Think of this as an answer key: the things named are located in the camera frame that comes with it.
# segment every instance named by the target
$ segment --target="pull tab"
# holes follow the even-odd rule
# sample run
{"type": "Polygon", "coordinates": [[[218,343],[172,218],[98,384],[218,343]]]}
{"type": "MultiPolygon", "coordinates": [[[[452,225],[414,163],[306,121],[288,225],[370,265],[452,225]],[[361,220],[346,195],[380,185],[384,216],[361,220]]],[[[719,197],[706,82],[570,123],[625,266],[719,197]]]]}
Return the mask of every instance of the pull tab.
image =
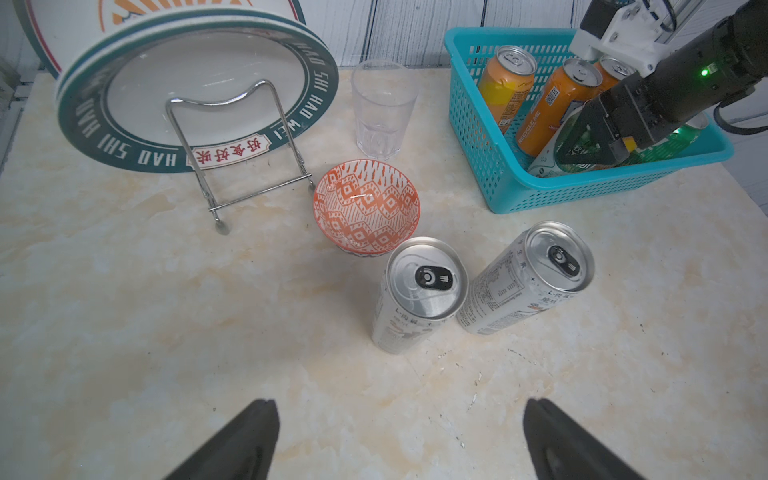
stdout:
{"type": "Polygon", "coordinates": [[[442,266],[420,266],[416,269],[416,283],[431,290],[450,290],[453,273],[442,266]]]}
{"type": "Polygon", "coordinates": [[[549,260],[567,276],[577,276],[581,271],[581,266],[576,259],[566,252],[563,247],[558,247],[557,245],[549,247],[547,256],[549,257],[549,260]]]}
{"type": "Polygon", "coordinates": [[[516,54],[511,52],[505,53],[504,59],[513,65],[523,65],[522,59],[516,54]]]}

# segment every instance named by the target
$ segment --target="can lid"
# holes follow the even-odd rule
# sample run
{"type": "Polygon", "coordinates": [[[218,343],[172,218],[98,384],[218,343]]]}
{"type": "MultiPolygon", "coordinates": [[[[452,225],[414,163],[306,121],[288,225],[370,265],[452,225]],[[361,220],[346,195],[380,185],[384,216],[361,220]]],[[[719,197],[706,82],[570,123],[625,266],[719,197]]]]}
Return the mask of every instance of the can lid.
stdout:
{"type": "Polygon", "coordinates": [[[592,252],[568,225],[535,224],[525,236],[524,251],[534,273],[553,289],[579,292],[592,281],[592,252]]]}
{"type": "Polygon", "coordinates": [[[707,126],[710,124],[710,120],[709,118],[707,118],[704,112],[700,111],[698,114],[694,115],[694,117],[691,118],[689,121],[685,122],[685,124],[697,130],[703,130],[704,128],[707,128],[707,126]]]}
{"type": "Polygon", "coordinates": [[[508,71],[528,76],[536,71],[536,59],[526,50],[514,45],[504,45],[496,52],[498,63],[508,71]]]}
{"type": "Polygon", "coordinates": [[[563,62],[565,74],[579,85],[597,87],[603,83],[603,75],[594,65],[580,58],[569,58],[563,62]]]}
{"type": "Polygon", "coordinates": [[[467,297],[467,271],[448,244],[415,237],[392,252],[387,265],[389,291],[408,313],[443,319],[456,313],[467,297]]]}
{"type": "Polygon", "coordinates": [[[609,57],[607,55],[604,55],[603,58],[600,59],[600,65],[606,72],[608,72],[611,77],[619,81],[624,80],[626,77],[637,71],[621,60],[609,57]]]}

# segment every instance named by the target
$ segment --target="orange patterned bowl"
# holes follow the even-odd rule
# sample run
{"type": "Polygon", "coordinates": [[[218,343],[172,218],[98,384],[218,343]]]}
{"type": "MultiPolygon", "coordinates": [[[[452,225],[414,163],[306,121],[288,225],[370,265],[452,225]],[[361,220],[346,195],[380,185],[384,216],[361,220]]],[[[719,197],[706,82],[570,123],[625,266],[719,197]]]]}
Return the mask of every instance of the orange patterned bowl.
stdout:
{"type": "Polygon", "coordinates": [[[315,221],[346,252],[376,257],[394,250],[419,224],[419,195],[400,170],[376,160],[350,160],[317,184],[315,221]]]}

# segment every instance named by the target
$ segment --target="barcode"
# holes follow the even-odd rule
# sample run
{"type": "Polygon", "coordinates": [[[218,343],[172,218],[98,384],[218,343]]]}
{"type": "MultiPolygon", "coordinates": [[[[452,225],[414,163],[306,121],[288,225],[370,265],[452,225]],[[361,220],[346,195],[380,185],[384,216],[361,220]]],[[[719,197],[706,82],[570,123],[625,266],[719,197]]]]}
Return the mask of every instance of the barcode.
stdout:
{"type": "Polygon", "coordinates": [[[559,94],[560,94],[560,91],[558,90],[558,88],[552,87],[552,89],[549,91],[544,101],[547,102],[547,105],[551,107],[552,104],[554,103],[554,100],[558,97],[559,94]]]}

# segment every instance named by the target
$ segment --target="teal basket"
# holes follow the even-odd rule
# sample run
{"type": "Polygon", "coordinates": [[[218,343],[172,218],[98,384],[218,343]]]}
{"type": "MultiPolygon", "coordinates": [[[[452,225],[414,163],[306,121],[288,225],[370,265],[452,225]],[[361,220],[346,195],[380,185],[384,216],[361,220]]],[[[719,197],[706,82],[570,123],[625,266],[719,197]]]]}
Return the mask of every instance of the teal basket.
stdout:
{"type": "Polygon", "coordinates": [[[445,47],[451,55],[451,125],[493,212],[508,214],[633,190],[681,168],[724,161],[733,155],[733,145],[710,119],[698,139],[670,160],[555,178],[530,175],[524,166],[531,158],[518,149],[515,133],[549,75],[563,60],[573,57],[568,46],[574,33],[566,28],[452,28],[445,34],[445,47]],[[531,93],[506,135],[496,126],[477,88],[486,62],[502,45],[522,46],[538,62],[531,93]]]}

